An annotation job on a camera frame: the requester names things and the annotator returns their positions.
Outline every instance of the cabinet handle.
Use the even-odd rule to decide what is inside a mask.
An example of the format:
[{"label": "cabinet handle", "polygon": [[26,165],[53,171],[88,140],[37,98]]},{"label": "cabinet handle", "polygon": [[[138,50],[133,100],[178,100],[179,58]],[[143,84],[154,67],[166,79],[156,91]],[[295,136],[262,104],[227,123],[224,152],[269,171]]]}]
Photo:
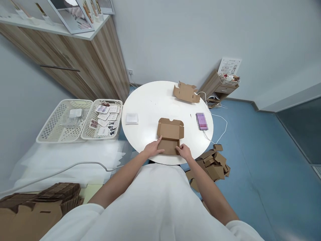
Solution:
[{"label": "cabinet handle", "polygon": [[64,68],[64,67],[51,66],[51,65],[40,65],[40,67],[51,68],[51,69],[62,69],[62,70],[70,70],[70,71],[80,72],[80,70],[78,70],[78,69]]}]

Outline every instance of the basket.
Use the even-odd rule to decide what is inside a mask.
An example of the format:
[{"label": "basket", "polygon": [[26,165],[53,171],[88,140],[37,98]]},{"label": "basket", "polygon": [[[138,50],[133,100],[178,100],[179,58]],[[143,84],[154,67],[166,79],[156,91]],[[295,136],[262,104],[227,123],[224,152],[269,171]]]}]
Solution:
[{"label": "basket", "polygon": [[[94,130],[89,127],[91,119],[98,120],[99,113],[96,112],[96,109],[102,103],[110,103],[110,105],[117,105],[120,107],[120,113],[118,114],[117,119],[116,119],[117,121],[119,120],[119,124],[115,130],[115,135],[113,135],[113,136],[98,136],[97,134],[98,134],[98,131],[101,127],[100,125],[98,125],[97,130]],[[120,119],[121,119],[122,108],[123,108],[123,102],[121,100],[112,100],[112,99],[97,99],[97,100],[95,100],[89,110],[89,114],[88,114],[87,121],[85,123],[85,127],[81,133],[81,138],[85,139],[85,140],[117,139],[119,136],[119,132],[120,132],[120,125],[121,125]]]},{"label": "basket", "polygon": [[222,85],[236,86],[237,84],[240,83],[240,80],[232,81],[232,80],[225,79],[223,73],[220,74],[220,79],[221,79],[221,84]]},{"label": "basket", "polygon": [[[47,122],[37,136],[37,143],[74,143],[84,142],[80,134],[87,120],[89,109],[92,106],[91,100],[64,99],[51,113]],[[81,122],[77,128],[65,128],[61,124],[64,118],[69,116],[71,109],[83,109]]]}]

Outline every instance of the round white table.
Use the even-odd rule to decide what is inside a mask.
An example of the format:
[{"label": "round white table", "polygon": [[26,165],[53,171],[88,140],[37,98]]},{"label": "round white table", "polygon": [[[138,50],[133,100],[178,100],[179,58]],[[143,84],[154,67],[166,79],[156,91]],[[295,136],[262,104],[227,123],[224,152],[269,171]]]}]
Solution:
[{"label": "round white table", "polygon": [[[157,140],[157,127],[160,118],[180,120],[184,123],[184,138],[180,144],[186,144],[195,159],[208,147],[210,141],[206,139],[203,131],[198,128],[196,113],[204,113],[208,130],[207,137],[213,136],[213,119],[207,105],[201,99],[199,103],[190,103],[176,98],[173,95],[174,85],[178,83],[170,81],[155,81],[142,85],[134,90],[127,98],[123,109],[121,123],[125,136],[132,147],[141,152],[145,146]],[[139,124],[126,125],[127,113],[137,113]],[[150,158],[152,161],[177,165],[186,161],[177,155],[159,154]]]}]

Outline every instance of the purple phone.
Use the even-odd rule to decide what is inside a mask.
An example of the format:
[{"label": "purple phone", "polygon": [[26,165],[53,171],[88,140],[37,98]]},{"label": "purple phone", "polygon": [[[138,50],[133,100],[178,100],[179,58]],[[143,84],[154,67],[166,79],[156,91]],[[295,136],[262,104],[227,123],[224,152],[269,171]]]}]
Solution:
[{"label": "purple phone", "polygon": [[196,118],[198,122],[198,129],[200,129],[201,131],[207,131],[208,127],[204,113],[196,113]]}]

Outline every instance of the cabinet top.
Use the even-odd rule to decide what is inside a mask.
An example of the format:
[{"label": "cabinet top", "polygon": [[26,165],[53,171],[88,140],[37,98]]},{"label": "cabinet top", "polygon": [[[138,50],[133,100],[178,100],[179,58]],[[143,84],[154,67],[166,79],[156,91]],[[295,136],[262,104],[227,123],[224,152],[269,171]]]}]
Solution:
[{"label": "cabinet top", "polygon": [[49,33],[55,33],[55,34],[60,34],[60,35],[65,35],[69,37],[74,37],[74,38],[80,38],[84,40],[92,40],[95,35],[98,33],[98,31],[101,29],[101,27],[107,22],[109,19],[110,15],[104,14],[104,21],[97,23],[94,22],[94,31],[91,32],[85,32],[85,33],[77,33],[77,34],[71,34],[67,30],[67,28],[63,24],[56,23],[54,26],[51,26],[46,23],[46,21],[37,19],[39,21],[39,25],[32,25],[26,20],[23,20],[21,17],[19,17],[18,14],[11,14],[11,18],[3,18],[0,17],[0,23],[4,24],[10,24],[18,27],[25,27],[25,28],[30,28],[34,30],[40,30],[44,32],[49,32]]}]

